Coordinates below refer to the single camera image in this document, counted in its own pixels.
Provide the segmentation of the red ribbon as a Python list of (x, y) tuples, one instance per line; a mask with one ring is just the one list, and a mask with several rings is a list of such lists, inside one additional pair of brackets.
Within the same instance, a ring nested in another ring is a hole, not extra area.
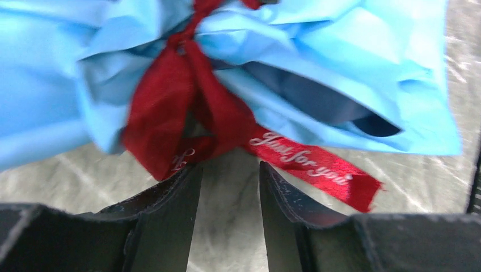
[(381, 183), (340, 157), (258, 125), (248, 106), (214, 76), (194, 40), (220, 1), (194, 1), (187, 26), (169, 37), (142, 77), (121, 140), (157, 180), (236, 147), (366, 213)]

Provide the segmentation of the blue wrapping paper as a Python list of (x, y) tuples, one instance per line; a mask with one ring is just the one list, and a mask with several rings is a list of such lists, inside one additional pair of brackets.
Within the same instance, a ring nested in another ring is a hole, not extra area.
[[(222, 1), (195, 39), (263, 127), (307, 145), (458, 155), (447, 1)], [(2, 1), (1, 169), (121, 151), (141, 77), (192, 1)]]

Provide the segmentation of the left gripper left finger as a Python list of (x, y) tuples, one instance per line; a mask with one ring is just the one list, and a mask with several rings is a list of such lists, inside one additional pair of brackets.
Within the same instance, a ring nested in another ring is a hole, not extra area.
[(2, 271), (186, 271), (202, 170), (188, 167), (97, 213), (1, 204)]

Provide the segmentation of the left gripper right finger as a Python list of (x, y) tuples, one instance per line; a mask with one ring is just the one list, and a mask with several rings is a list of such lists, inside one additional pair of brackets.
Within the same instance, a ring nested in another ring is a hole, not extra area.
[(354, 214), (320, 204), (260, 163), (270, 271), (479, 271), (480, 216)]

